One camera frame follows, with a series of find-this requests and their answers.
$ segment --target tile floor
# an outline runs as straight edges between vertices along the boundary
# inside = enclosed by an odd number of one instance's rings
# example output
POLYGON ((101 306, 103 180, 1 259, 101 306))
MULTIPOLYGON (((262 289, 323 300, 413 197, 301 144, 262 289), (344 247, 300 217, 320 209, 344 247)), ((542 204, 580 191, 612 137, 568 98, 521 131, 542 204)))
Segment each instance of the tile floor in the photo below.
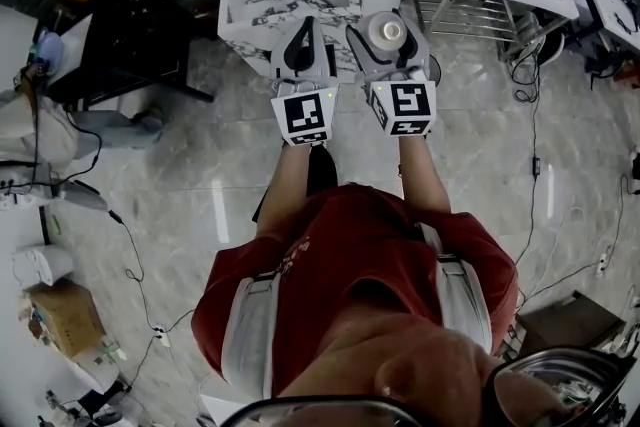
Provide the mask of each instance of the tile floor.
MULTIPOLYGON (((446 36, 431 44, 443 72, 439 121, 428 139, 437 167, 454 209, 476 215, 516 258, 529 233, 532 106, 514 101, 514 85, 493 44, 446 36)), ((144 151, 105 150, 86 177, 129 225, 146 267, 151 321, 165 327, 195 306, 216 251, 253 236, 250 219, 281 145, 268 81, 221 41, 194 41, 190 66, 189 83, 214 93, 215 103, 149 92, 170 118, 161 140, 144 151)), ((589 91, 578 56, 563 53, 543 69, 541 94, 535 230, 519 265, 527 294, 597 261, 613 243, 619 178, 628 171, 630 148, 640 142, 640 93, 605 81, 589 91)), ((135 112, 128 108, 127 114, 135 112)), ((328 147, 342 183, 401 195, 397 143, 381 135, 353 86, 341 87, 328 147)), ((137 285, 124 275, 127 267, 138 273, 127 233, 105 214, 62 203, 51 213, 60 226, 56 241, 76 255, 77 278, 91 289, 107 331, 129 356, 121 366, 131 379, 150 333, 137 285)), ((606 278, 586 270, 539 294, 526 309, 577 289, 630 318, 625 303, 631 285, 640 284, 638 214, 640 202, 626 197, 606 278)), ((133 397, 165 427, 185 427, 194 424, 198 387, 209 370, 188 320, 170 340, 171 351, 152 347, 133 397)), ((233 398, 215 378, 206 386, 233 398)))

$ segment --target white fabric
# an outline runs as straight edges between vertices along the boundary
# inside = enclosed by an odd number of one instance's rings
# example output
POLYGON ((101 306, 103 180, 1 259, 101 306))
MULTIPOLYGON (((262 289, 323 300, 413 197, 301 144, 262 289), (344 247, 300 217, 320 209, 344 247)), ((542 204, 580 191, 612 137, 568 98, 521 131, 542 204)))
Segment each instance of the white fabric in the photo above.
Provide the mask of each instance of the white fabric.
POLYGON ((238 285, 222 343, 225 380, 251 400, 271 398, 280 274, 238 285))
POLYGON ((443 255, 440 237, 431 226, 420 223, 420 228, 438 255, 436 289, 443 326, 463 333, 491 354, 491 318, 475 270, 467 262, 443 255))
MULTIPOLYGON (((38 97, 38 152, 41 160, 62 170, 78 149, 78 133, 69 123, 62 107, 51 99, 38 97)), ((0 96, 0 160, 34 160, 34 117, 26 95, 4 93, 0 96)))

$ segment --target person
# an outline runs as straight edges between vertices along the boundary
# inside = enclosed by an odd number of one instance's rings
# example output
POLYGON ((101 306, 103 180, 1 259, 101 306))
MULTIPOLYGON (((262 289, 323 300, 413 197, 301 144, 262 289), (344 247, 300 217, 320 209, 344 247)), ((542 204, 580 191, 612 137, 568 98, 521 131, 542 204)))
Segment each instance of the person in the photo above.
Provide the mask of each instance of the person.
POLYGON ((162 134, 162 113, 152 108, 133 119, 117 111, 67 113, 42 94, 42 69, 42 63, 28 66, 15 90, 0 93, 0 208, 27 207, 34 204, 32 199, 47 202, 57 197, 103 209, 99 194, 63 176, 66 168, 92 153, 95 165, 103 147, 152 144, 162 134))
MULTIPOLYGON (((423 137, 399 138, 399 154, 404 199, 331 187, 322 146, 283 147, 255 238, 217 253, 192 318, 211 367, 259 401, 225 425, 255 425, 262 411, 266 424, 296 427, 541 426, 585 408, 491 355, 514 317, 515 265, 475 217, 452 213, 423 137)), ((554 379, 567 361, 569 389, 576 369, 594 375, 593 354, 557 351, 525 360, 551 359, 554 379)))

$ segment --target power cord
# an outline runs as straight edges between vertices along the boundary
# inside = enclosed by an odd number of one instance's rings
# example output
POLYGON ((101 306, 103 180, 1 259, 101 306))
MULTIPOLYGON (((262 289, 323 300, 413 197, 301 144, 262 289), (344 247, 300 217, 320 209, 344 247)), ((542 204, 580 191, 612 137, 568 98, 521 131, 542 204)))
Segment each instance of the power cord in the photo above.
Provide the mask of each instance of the power cord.
POLYGON ((151 321, 149 320, 149 309, 148 309, 148 302, 147 302, 147 297, 144 293, 144 288, 142 287, 142 282, 144 281, 145 278, 145 271, 144 271, 144 267, 142 265, 142 259, 140 258, 140 253, 138 252, 138 248, 136 247, 136 244, 133 240, 133 236, 131 235, 131 231, 129 230, 129 227, 126 225, 126 223, 122 220, 122 217, 120 217, 118 214, 116 214, 113 210, 109 210, 109 216, 118 224, 121 224, 122 226, 124 226, 125 230, 127 230, 127 234, 129 235, 129 240, 131 240, 131 245, 133 246, 133 250, 136 254, 136 259, 138 260, 138 265, 140 266, 140 277, 136 276, 134 274, 134 272, 130 269, 130 268, 126 268, 124 273, 127 276, 127 278, 129 278, 132 281, 135 281, 138 284, 138 287, 140 288, 140 294, 142 295, 142 303, 144 305, 144 314, 145 314, 145 320, 147 321, 147 325, 149 326, 149 328, 154 331, 154 334, 151 339, 149 340, 149 344, 147 345, 147 350, 145 352, 144 357, 142 358, 142 360, 140 361, 140 364, 138 365, 137 369, 136 369, 136 373, 135 376, 133 377, 133 379, 131 380, 131 382, 127 385, 127 388, 124 391, 124 395, 122 398, 124 398, 125 395, 129 394, 133 388, 133 384, 135 383, 136 379, 138 378, 138 376, 140 375, 140 370, 142 369, 142 365, 144 365, 144 362, 147 360, 147 357, 149 356, 149 351, 151 349, 151 345, 153 344, 153 341, 155 339, 160 339, 162 338, 162 334, 169 334, 171 331, 173 331, 173 329, 180 324, 180 322, 187 316, 189 316, 190 314, 192 314, 195 310, 195 308, 190 309, 189 311, 185 312, 184 314, 182 314, 180 317, 178 317, 178 320, 176 320, 173 324, 171 324, 171 326, 169 327, 169 329, 163 330, 162 328, 159 327, 154 327, 151 324, 151 321))
POLYGON ((521 86, 533 86, 533 91, 531 92, 525 89, 517 89, 513 95, 516 101, 520 103, 531 103, 535 105, 533 108, 533 114, 531 116, 531 125, 533 128, 533 141, 532 141, 533 157, 531 160, 531 173, 533 175, 533 187, 531 188, 531 211, 529 213, 530 229, 529 229, 529 237, 527 239, 527 244, 525 245, 524 249, 520 253, 520 256, 518 256, 518 258, 516 259, 516 262, 515 262, 516 266, 518 265, 522 257, 525 255, 525 253, 529 249, 529 246, 531 245, 531 238, 533 237, 533 230, 535 228, 533 214, 534 214, 534 207, 535 207, 536 185, 538 183, 538 176, 540 176, 540 159, 536 154, 536 144, 538 140, 538 133, 536 130, 536 114, 538 113, 538 107, 540 106, 540 65, 538 64, 538 53, 540 52, 541 48, 542 48, 541 44, 537 45, 536 48, 534 48, 530 53, 522 57, 511 70, 511 80, 513 82, 521 86), (521 81, 516 79, 515 77, 516 71, 520 66, 524 64, 524 62, 527 59, 530 59, 530 58, 533 59, 533 75, 531 80, 521 81))
MULTIPOLYGON (((615 236, 615 238, 614 238, 613 245, 611 246, 611 251, 610 251, 610 253, 609 253, 609 264, 611 264, 611 261, 613 260, 613 255, 614 255, 614 252, 615 252, 615 250, 616 250, 616 246, 617 246, 617 244, 618 244, 618 237, 619 237, 619 235, 620 235, 620 223, 622 222, 622 215, 624 214, 624 189, 623 189, 623 187, 622 187, 622 183, 623 183, 623 181, 626 181, 626 185, 627 185, 627 187, 626 187, 627 194, 629 194, 629 195, 636 195, 636 193, 635 193, 635 192, 633 192, 633 191, 629 190, 629 177, 628 177, 627 175, 621 175, 621 176, 620 176, 620 215, 618 216, 618 223, 617 223, 617 227, 616 227, 616 236, 615 236)), ((528 301, 530 301, 531 299, 533 299, 534 297, 536 297, 536 296, 540 295, 540 294, 541 294, 541 293, 543 293, 543 292, 546 292, 546 291, 547 291, 547 290, 549 290, 550 288, 555 287, 556 285, 558 285, 558 284, 562 283, 563 281, 566 281, 566 280, 567 280, 567 279, 569 279, 569 278, 572 278, 572 277, 573 277, 573 276, 575 276, 576 274, 579 274, 579 273, 581 273, 582 271, 584 271, 584 270, 586 270, 586 269, 591 269, 591 268, 593 268, 593 267, 597 267, 599 264, 600 264, 600 262, 598 261, 598 262, 595 262, 595 263, 590 263, 590 264, 584 265, 583 267, 580 267, 577 271, 574 271, 574 272, 572 272, 571 274, 568 274, 567 276, 564 276, 563 278, 560 278, 558 281, 556 281, 555 283, 552 283, 552 284, 551 284, 551 285, 549 285, 549 286, 546 286, 546 287, 544 287, 544 288, 541 288, 540 290, 538 290, 537 292, 532 293, 532 294, 531 294, 530 296, 528 296, 528 297, 527 297, 527 296, 522 292, 522 290, 521 290, 521 289, 519 289, 519 290, 520 290, 520 293, 522 294, 523 301, 522 301, 522 304, 517 308, 516 313, 517 313, 517 312, 519 312, 519 311, 524 307, 524 305, 525 305, 528 301)))
POLYGON ((31 192, 31 190, 33 189, 33 187, 35 185, 40 185, 43 187, 60 187, 61 185, 67 183, 69 180, 72 180, 73 178, 76 178, 78 176, 81 175, 85 175, 87 173, 89 173, 90 171, 93 171, 93 169, 96 167, 96 164, 98 163, 98 159, 100 158, 100 152, 102 151, 102 137, 95 133, 95 132, 91 132, 90 130, 85 130, 83 128, 80 128, 78 125, 76 125, 74 123, 74 121, 71 119, 71 115, 70 113, 67 111, 66 112, 67 115, 67 119, 69 120, 69 123, 71 124, 71 126, 73 126, 73 128, 75 128, 78 132, 82 132, 84 134, 89 134, 92 135, 94 137, 96 137, 98 139, 98 151, 96 152, 95 156, 93 157, 93 160, 91 162, 91 165, 85 169, 84 171, 79 171, 77 173, 73 173, 69 176, 67 176, 66 178, 63 178, 62 180, 60 180, 59 182, 53 182, 52 180, 49 180, 49 183, 46 182, 36 182, 35 177, 36 177, 36 166, 37 166, 37 162, 38 162, 38 139, 39 139, 39 130, 38 130, 38 124, 39 124, 39 118, 38 118, 38 109, 36 108, 36 115, 35 115, 35 124, 36 124, 36 149, 35 149, 35 158, 34 158, 34 168, 33 168, 33 172, 32 172, 32 179, 31 182, 28 183, 21 183, 21 184, 14 184, 14 183, 9 183, 9 185, 0 187, 0 191, 1 190, 5 190, 5 189, 9 189, 9 192, 7 192, 7 194, 10 194, 10 191, 12 188, 19 188, 19 187, 27 187, 29 186, 29 190, 26 192, 26 194, 29 194, 31 192))
POLYGON ((31 88, 31 90, 33 91, 33 106, 34 106, 34 131, 36 134, 36 148, 35 148, 35 152, 33 154, 33 169, 31 170, 31 186, 29 187, 29 190, 27 191, 27 194, 31 193, 31 191, 33 190, 33 186, 35 184, 36 181, 36 170, 38 168, 38 155, 39 155, 39 148, 40 148, 40 114, 39 114, 39 108, 38 108, 38 95, 36 94, 35 90, 33 89, 33 83, 31 82, 31 80, 27 77, 27 75, 22 72, 20 74, 20 76, 22 77, 23 80, 26 80, 29 83, 29 87, 31 88))

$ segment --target table leg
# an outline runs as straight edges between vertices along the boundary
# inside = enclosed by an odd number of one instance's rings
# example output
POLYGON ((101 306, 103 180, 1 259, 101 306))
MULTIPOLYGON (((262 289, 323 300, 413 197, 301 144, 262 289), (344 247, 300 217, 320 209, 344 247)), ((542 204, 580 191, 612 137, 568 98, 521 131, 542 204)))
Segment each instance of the table leg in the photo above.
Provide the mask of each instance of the table leg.
POLYGON ((429 21, 429 25, 427 25, 427 29, 425 31, 425 36, 430 35, 434 30, 437 29, 438 22, 442 19, 442 17, 447 14, 447 11, 451 7, 451 5, 455 2, 455 0, 441 0, 440 5, 438 5, 438 9, 433 13, 433 18, 429 21))
POLYGON ((559 16, 558 18, 554 19, 551 23, 548 23, 544 27, 541 27, 538 32, 536 32, 531 38, 529 38, 529 41, 523 41, 519 44, 514 43, 509 48, 509 50, 502 53, 502 55, 500 56, 500 59, 502 61, 508 61, 511 56, 522 51, 525 47, 531 45, 532 43, 535 43, 537 40, 542 38, 542 36, 546 36, 550 32, 555 31, 557 28, 562 27, 565 23, 567 23, 567 21, 569 21, 568 18, 565 18, 564 16, 559 16))

